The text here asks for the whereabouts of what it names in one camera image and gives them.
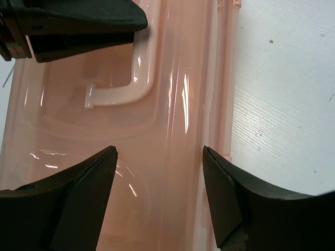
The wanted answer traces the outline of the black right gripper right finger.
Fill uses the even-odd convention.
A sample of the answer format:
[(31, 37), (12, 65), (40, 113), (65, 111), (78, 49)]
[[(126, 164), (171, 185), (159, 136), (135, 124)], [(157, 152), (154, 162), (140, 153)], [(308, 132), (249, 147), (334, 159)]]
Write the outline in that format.
[(311, 196), (264, 181), (210, 147), (203, 173), (221, 250), (334, 250), (334, 192)]

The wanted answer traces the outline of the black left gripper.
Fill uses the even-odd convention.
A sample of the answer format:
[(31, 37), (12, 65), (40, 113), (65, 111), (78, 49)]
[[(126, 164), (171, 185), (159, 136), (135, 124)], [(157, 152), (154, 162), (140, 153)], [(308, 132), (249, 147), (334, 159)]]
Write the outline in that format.
[(1, 56), (32, 58), (26, 34), (51, 34), (29, 37), (36, 61), (45, 63), (133, 43), (147, 26), (133, 1), (1, 1)]

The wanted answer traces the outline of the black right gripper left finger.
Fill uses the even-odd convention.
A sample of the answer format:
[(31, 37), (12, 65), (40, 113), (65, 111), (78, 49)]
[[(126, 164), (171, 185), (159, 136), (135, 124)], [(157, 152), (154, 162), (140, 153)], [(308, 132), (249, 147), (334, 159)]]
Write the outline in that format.
[(1, 250), (95, 250), (118, 153), (88, 159), (15, 190), (1, 191)]

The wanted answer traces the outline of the pink plastic toolbox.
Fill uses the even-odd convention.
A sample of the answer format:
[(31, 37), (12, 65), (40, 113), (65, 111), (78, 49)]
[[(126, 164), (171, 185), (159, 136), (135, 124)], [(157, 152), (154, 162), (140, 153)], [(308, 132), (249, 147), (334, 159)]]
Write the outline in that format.
[(240, 1), (133, 1), (134, 42), (14, 59), (1, 191), (118, 153), (95, 250), (216, 250), (203, 148), (230, 158)]

